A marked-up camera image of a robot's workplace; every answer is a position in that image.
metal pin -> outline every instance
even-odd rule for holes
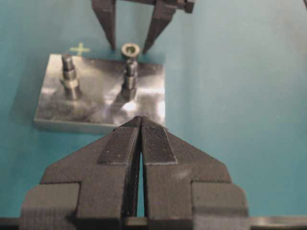
[[[63,54],[63,76],[60,81],[64,87],[65,95],[69,100],[77,100],[81,97],[80,81],[73,65],[72,55]]]

teal surface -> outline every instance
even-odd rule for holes
[[[99,138],[33,127],[49,54],[121,56],[89,0],[0,3],[0,217],[17,217],[48,165]],[[118,47],[144,45],[152,9],[118,1]],[[165,64],[166,126],[227,165],[251,215],[307,214],[306,25],[300,0],[198,0],[141,57]]]

yellow plus sign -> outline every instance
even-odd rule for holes
[[[83,47],[83,42],[79,43],[78,47],[70,48],[70,51],[77,52],[78,56],[81,56],[83,52],[90,52],[91,50]]]

